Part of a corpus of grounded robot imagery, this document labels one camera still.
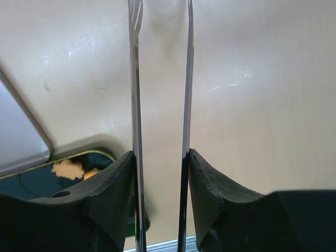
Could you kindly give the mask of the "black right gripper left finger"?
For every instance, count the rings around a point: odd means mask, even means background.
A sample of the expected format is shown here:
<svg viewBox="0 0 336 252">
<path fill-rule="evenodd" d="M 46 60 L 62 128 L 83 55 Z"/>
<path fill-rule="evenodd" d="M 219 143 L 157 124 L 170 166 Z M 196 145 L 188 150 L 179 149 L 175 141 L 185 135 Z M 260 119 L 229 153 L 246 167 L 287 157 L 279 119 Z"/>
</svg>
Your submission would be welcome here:
<svg viewBox="0 0 336 252">
<path fill-rule="evenodd" d="M 1 251 L 123 251 L 134 154 L 52 197 L 1 195 Z"/>
</svg>

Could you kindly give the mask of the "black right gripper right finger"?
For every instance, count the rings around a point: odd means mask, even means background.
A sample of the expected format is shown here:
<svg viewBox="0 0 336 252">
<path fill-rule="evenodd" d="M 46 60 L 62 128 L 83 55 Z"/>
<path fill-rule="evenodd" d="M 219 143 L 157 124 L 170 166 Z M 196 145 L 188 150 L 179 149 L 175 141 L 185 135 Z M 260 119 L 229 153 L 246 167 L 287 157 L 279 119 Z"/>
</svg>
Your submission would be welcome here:
<svg viewBox="0 0 336 252">
<path fill-rule="evenodd" d="M 263 195 L 190 150 L 189 182 L 199 251 L 335 251 L 335 191 Z"/>
</svg>

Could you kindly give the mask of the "silver metal tongs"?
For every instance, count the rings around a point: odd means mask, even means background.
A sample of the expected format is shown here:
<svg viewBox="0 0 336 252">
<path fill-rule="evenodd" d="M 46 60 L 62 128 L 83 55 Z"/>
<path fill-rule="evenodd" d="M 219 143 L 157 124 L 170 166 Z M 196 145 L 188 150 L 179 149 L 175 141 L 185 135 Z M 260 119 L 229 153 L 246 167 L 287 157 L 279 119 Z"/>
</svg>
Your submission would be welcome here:
<svg viewBox="0 0 336 252">
<path fill-rule="evenodd" d="M 128 1 L 135 248 L 186 250 L 194 21 L 191 1 Z"/>
</svg>

